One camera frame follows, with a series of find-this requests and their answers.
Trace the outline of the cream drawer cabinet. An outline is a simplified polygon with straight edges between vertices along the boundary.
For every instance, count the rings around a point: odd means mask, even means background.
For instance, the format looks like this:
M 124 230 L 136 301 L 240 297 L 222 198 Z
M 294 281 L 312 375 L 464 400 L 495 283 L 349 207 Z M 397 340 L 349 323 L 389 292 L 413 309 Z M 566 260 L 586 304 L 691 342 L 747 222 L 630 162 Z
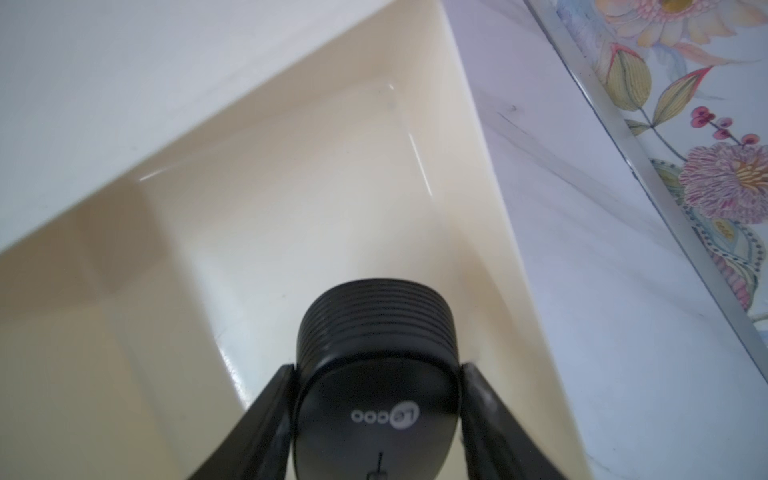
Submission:
M 10 247 L 380 1 L 5 1 L 1 244 Z

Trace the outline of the black Lecoo mouse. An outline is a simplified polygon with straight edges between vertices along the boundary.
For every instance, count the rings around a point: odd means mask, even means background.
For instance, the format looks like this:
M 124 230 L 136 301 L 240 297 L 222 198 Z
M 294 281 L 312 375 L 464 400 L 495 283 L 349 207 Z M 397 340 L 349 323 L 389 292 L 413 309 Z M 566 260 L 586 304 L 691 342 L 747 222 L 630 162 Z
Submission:
M 460 406 L 452 312 L 400 279 L 338 285 L 298 333 L 293 465 L 299 479 L 435 479 Z

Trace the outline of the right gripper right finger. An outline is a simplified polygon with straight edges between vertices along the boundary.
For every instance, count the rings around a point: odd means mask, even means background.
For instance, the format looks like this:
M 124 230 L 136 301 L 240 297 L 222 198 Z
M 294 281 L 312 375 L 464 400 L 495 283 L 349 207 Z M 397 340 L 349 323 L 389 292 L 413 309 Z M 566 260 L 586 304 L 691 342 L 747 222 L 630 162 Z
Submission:
M 471 480 L 563 480 L 476 365 L 461 365 L 462 444 Z

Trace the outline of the cream top drawer red knob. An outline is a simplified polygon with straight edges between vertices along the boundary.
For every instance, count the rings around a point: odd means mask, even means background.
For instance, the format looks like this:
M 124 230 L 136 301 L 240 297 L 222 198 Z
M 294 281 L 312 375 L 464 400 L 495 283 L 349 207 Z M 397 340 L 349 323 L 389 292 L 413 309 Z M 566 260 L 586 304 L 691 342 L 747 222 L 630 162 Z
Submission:
M 1 256 L 1 475 L 183 479 L 323 292 L 439 292 L 570 479 L 590 471 L 454 32 L 396 1 Z

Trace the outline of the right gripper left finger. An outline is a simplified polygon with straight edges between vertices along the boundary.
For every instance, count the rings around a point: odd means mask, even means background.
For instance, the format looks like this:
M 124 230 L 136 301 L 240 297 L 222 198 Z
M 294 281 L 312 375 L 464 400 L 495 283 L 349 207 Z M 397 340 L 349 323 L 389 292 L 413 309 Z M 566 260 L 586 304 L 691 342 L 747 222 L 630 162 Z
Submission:
M 193 479 L 282 480 L 293 433 L 296 372 L 281 366 Z

